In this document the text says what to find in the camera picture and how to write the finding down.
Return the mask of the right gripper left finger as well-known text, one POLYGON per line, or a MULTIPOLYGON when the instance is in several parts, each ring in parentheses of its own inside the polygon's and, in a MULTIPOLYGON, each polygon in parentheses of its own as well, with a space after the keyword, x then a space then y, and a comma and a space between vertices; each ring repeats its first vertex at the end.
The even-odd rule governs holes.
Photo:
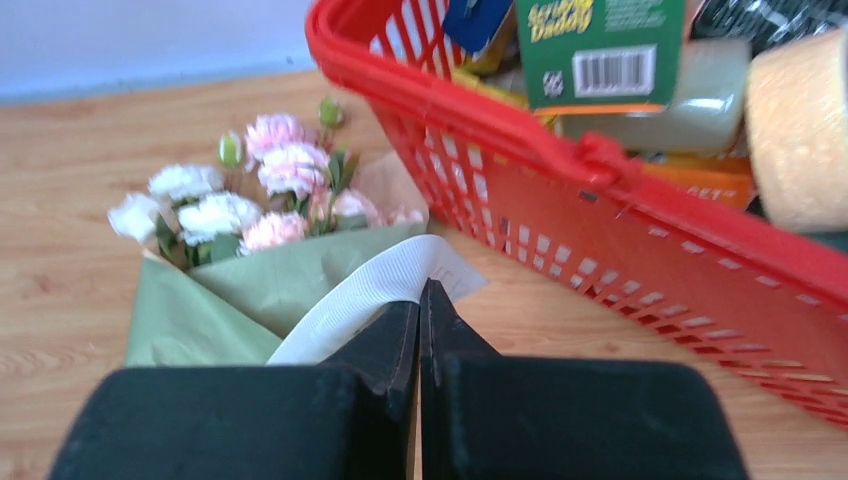
POLYGON ((314 366, 144 367, 92 392, 53 479, 409 479, 419 308, 314 366))

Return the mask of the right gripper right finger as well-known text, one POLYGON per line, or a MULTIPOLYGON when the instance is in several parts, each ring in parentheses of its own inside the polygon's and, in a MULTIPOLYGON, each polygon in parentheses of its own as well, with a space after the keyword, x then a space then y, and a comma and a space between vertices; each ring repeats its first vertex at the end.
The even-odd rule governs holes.
POLYGON ((442 284, 420 298, 427 479, 745 479, 696 370, 664 361, 505 356, 442 284))

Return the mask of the cream printed ribbon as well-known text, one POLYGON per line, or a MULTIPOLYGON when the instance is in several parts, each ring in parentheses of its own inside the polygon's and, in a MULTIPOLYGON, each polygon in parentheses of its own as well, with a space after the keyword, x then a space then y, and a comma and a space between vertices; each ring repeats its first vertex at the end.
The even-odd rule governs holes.
POLYGON ((452 301, 475 293, 487 279, 443 237, 416 235, 357 268, 325 295, 271 355, 267 364, 317 364, 338 351, 384 305, 419 302, 426 282, 442 283, 452 301))

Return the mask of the green wrapping paper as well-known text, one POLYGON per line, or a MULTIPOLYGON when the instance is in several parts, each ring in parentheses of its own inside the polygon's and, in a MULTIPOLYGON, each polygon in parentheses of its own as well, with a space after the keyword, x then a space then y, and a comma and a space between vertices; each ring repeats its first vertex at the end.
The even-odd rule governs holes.
POLYGON ((354 270, 423 223, 332 233, 187 272, 142 256, 124 364, 262 365, 354 270))

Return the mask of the pink and white flower bunch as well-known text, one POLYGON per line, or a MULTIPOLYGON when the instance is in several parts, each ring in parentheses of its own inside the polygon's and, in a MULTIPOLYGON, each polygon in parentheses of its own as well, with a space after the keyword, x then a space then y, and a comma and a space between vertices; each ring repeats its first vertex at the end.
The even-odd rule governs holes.
POLYGON ((315 128, 288 113, 260 114, 244 132, 221 135, 215 165, 163 167, 108 222, 181 270, 335 233, 425 226, 396 161, 363 164, 334 145, 345 120, 331 96, 315 128))

